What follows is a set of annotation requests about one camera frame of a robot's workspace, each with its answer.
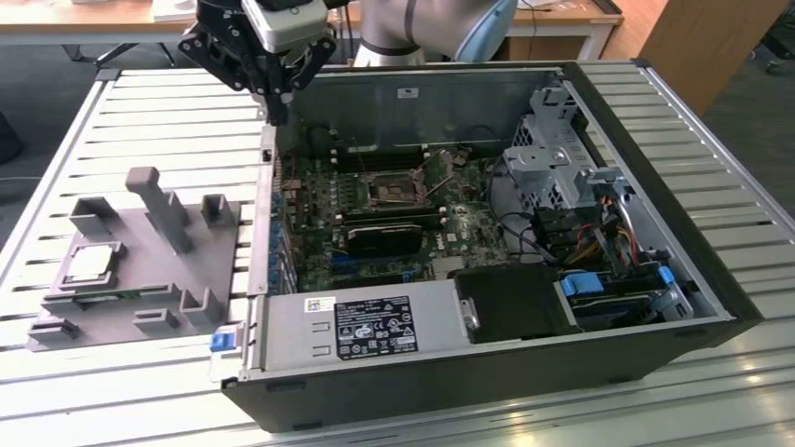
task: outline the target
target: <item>wooden cabinet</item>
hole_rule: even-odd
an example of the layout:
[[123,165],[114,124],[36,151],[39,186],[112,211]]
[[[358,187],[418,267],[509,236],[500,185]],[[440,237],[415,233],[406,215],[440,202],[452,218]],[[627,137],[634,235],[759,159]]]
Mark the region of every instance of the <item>wooden cabinet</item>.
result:
[[603,59],[647,59],[703,114],[739,70],[787,0],[614,0],[623,24]]

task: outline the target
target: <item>slotted metal table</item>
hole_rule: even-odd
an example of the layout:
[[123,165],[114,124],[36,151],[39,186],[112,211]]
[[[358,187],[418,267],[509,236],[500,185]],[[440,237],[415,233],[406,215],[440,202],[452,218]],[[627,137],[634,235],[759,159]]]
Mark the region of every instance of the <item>slotted metal table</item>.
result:
[[139,207],[123,184],[134,166],[156,166],[183,203],[207,193],[243,201],[230,320],[246,316],[255,103],[202,70],[126,71],[91,88],[0,253],[0,443],[795,445],[795,224],[653,70],[582,67],[766,322],[639,382],[288,435],[263,432],[218,391],[206,336],[27,352],[74,232],[66,215],[96,194],[118,209]]

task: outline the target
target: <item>power supply label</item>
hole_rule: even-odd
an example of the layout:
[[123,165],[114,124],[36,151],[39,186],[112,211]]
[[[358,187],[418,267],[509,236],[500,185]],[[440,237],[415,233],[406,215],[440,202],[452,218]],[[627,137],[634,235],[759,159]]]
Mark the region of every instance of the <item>power supply label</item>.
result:
[[366,359],[414,352],[418,334],[407,296],[335,304],[336,356]]

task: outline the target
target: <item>blue latch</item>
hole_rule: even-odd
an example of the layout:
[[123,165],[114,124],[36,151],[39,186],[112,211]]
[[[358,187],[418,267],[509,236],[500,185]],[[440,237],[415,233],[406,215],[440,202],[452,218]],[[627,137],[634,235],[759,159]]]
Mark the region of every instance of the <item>blue latch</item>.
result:
[[561,281],[561,287],[567,296],[606,291],[599,275],[593,272],[573,273]]
[[231,351],[236,347],[235,332],[216,332],[210,338],[210,352]]
[[658,269],[658,273],[666,284],[674,284],[677,282],[677,279],[674,278],[674,272],[669,267],[661,267]]

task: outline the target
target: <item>barcode sticker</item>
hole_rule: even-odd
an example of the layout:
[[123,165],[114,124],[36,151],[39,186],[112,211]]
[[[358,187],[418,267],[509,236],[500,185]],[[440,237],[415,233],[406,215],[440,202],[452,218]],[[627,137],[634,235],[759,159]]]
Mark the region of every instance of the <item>barcode sticker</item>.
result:
[[335,296],[318,296],[316,298],[307,298],[303,300],[303,311],[307,314],[312,312],[328,312],[335,310],[335,303]]
[[398,99],[399,100],[412,100],[420,97],[420,89],[419,88],[398,88]]

